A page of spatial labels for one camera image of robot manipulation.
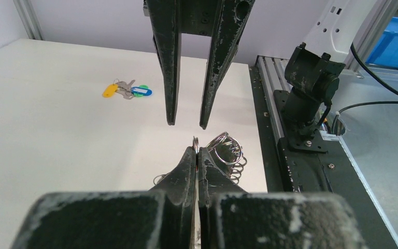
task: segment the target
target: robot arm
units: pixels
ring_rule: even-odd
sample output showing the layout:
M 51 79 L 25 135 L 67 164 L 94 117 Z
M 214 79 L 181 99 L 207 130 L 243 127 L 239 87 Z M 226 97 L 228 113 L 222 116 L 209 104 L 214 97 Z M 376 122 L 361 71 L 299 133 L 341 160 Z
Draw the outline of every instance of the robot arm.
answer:
M 332 0 L 317 23 L 303 39 L 306 49 L 319 57 L 329 54 L 330 61 L 343 63 L 356 33 L 376 0 Z

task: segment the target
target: silver key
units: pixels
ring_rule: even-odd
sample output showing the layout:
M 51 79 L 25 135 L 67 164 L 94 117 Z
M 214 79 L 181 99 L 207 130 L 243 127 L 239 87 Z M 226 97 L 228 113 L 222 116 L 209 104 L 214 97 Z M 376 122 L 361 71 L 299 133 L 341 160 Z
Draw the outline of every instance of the silver key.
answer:
M 116 92 L 123 95 L 125 99 L 131 100 L 135 96 L 132 93 L 132 84 L 134 82 L 135 80 L 132 80 L 130 83 L 127 83 L 125 81 L 118 82 L 118 89 L 116 90 Z

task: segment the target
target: yellow key tag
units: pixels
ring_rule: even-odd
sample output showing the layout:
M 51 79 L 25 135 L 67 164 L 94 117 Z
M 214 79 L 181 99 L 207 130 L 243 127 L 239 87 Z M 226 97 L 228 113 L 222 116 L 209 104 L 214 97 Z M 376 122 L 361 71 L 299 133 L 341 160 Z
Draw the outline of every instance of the yellow key tag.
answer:
M 105 98 L 109 98 L 112 97 L 115 94 L 115 91 L 118 89 L 118 85 L 117 84 L 112 84 L 109 85 L 106 90 L 104 90 L 103 92 L 103 97 Z

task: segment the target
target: black metal plate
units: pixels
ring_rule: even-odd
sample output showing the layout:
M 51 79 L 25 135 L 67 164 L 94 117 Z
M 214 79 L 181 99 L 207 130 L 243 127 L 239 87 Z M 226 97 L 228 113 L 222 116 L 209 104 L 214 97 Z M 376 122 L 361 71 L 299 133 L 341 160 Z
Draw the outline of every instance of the black metal plate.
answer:
M 326 154 L 291 151 L 281 138 L 278 151 L 286 191 L 318 192 L 331 190 L 344 197 L 353 208 L 360 232 L 369 248 L 397 248 L 341 144 L 324 141 Z
M 202 248 L 210 246 L 209 208 L 213 198 L 225 192 L 246 193 L 242 188 L 231 181 L 221 171 L 206 148 L 200 148 L 197 156 L 198 177 L 198 207 L 201 219 L 201 243 Z
M 206 129 L 217 90 L 237 53 L 255 0 L 220 0 L 211 36 L 199 125 Z
M 288 121 L 283 117 L 281 110 L 286 104 L 289 93 L 287 91 L 276 90 L 274 91 L 274 100 L 277 106 L 278 114 L 280 116 L 281 126 L 283 127 L 283 132 L 288 140 L 288 146 L 291 150 L 301 151 L 301 152 L 312 152 L 312 153 L 326 153 L 327 147 L 321 134 L 318 130 L 315 130 L 314 138 L 311 140 L 312 145 L 310 147 L 306 146 L 306 141 L 300 139 L 297 135 L 297 127 L 292 122 Z
M 211 36 L 217 0 L 181 1 L 182 33 Z
M 209 223 L 210 248 L 367 248 L 349 205 L 330 193 L 220 194 Z
M 166 201 L 162 191 L 50 193 L 11 248 L 161 248 Z

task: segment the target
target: white tabletop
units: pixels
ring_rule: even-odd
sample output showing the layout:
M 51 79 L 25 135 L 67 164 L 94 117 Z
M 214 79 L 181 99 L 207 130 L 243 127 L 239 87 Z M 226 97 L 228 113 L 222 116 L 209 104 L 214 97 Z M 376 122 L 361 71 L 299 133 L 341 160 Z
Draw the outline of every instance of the white tabletop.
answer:
M 193 136 L 206 146 L 227 131 L 248 159 L 239 185 L 266 192 L 248 65 L 231 65 L 202 130 L 205 70 L 206 60 L 182 57 L 176 125 L 169 126 L 154 53 L 26 39 L 0 49 L 0 248 L 41 195 L 148 190 Z M 103 98 L 116 78 L 135 79 L 153 95 Z

